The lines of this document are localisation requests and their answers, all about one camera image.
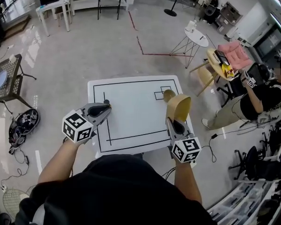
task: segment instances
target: seated person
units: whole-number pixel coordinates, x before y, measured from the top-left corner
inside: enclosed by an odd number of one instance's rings
[[[216,224],[201,205],[189,163],[176,161],[175,185],[132,155],[102,156],[69,178],[78,148],[70,140],[61,145],[21,201],[15,225]]]
[[[238,120],[256,120],[262,112],[281,107],[281,61],[274,72],[277,79],[253,88],[244,80],[243,86],[248,93],[229,101],[213,119],[202,119],[203,125],[211,130],[219,129]]]

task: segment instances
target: white board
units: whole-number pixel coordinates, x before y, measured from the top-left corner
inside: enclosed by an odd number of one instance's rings
[[[88,82],[89,103],[108,99],[111,113],[93,137],[96,157],[108,154],[137,154],[170,145],[165,125],[167,104],[163,91],[182,93],[178,78],[143,76]],[[191,132],[190,117],[186,120]]]

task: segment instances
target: white sneaker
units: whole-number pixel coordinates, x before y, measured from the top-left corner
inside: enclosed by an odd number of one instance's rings
[[[208,127],[208,120],[207,120],[207,119],[203,118],[203,119],[202,119],[202,124],[203,124],[205,127],[207,127],[208,129],[210,129],[210,128]]]

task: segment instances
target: yellow bag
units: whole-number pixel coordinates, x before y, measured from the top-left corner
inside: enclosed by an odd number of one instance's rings
[[[234,71],[231,65],[228,65],[226,63],[222,64],[222,71],[225,74],[225,76],[228,77],[234,77]]]

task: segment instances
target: pink cushion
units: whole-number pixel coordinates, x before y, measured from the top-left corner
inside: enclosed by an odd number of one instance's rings
[[[237,63],[240,63],[240,59],[239,57],[237,56],[237,53],[235,52],[235,50],[229,52],[229,53],[226,53],[226,57],[229,61],[229,63],[232,65],[233,67],[233,64],[237,64]]]
[[[237,47],[234,51],[236,52],[236,54],[237,54],[237,56],[239,57],[240,60],[249,59],[248,55],[245,53],[245,51],[241,47],[241,45],[239,47]]]
[[[219,45],[217,50],[222,51],[226,55],[235,71],[253,63],[238,41]]]

